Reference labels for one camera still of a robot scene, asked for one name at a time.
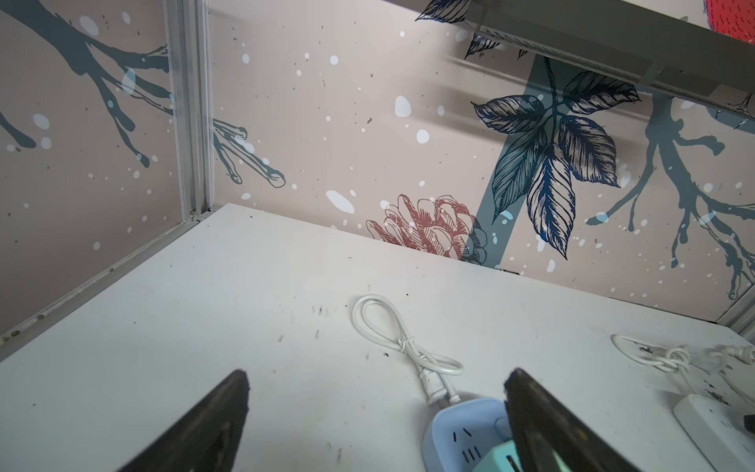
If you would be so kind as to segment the white square power socket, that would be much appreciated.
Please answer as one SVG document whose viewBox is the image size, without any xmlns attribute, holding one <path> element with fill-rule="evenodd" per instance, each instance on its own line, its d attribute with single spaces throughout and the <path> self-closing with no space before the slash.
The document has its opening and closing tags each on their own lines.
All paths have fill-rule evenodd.
<svg viewBox="0 0 755 472">
<path fill-rule="evenodd" d="M 674 416 L 717 471 L 754 471 L 754 433 L 743 410 L 699 395 L 684 397 Z"/>
</svg>

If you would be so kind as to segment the blue square power socket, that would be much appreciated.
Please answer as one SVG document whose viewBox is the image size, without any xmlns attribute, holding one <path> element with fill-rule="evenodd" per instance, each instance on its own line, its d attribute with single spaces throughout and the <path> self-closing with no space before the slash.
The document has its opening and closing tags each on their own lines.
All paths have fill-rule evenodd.
<svg viewBox="0 0 755 472">
<path fill-rule="evenodd" d="M 472 471 L 512 439 L 505 403 L 484 397 L 442 409 L 428 426 L 422 454 L 427 471 Z"/>
</svg>

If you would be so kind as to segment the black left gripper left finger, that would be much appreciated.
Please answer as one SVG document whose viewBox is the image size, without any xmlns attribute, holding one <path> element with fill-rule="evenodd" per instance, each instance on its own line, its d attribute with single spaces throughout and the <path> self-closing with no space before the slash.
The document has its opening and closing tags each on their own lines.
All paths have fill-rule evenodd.
<svg viewBox="0 0 755 472">
<path fill-rule="evenodd" d="M 230 471 L 249 411 L 247 374 L 235 370 L 123 471 Z"/>
</svg>

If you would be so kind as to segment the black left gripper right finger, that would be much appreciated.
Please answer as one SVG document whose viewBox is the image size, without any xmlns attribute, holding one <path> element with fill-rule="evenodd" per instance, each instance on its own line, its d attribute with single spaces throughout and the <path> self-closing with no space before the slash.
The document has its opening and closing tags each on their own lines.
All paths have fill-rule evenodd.
<svg viewBox="0 0 755 472">
<path fill-rule="evenodd" d="M 505 394 L 521 471 L 637 469 L 526 371 L 512 371 L 505 382 Z"/>
</svg>

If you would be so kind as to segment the green charger plug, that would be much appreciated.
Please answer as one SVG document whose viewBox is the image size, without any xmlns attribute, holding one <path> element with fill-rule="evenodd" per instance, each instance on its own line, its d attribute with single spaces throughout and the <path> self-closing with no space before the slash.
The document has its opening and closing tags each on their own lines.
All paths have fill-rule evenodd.
<svg viewBox="0 0 755 472">
<path fill-rule="evenodd" d="M 521 472 L 515 443 L 503 442 L 492 448 L 475 466 L 474 472 Z"/>
</svg>

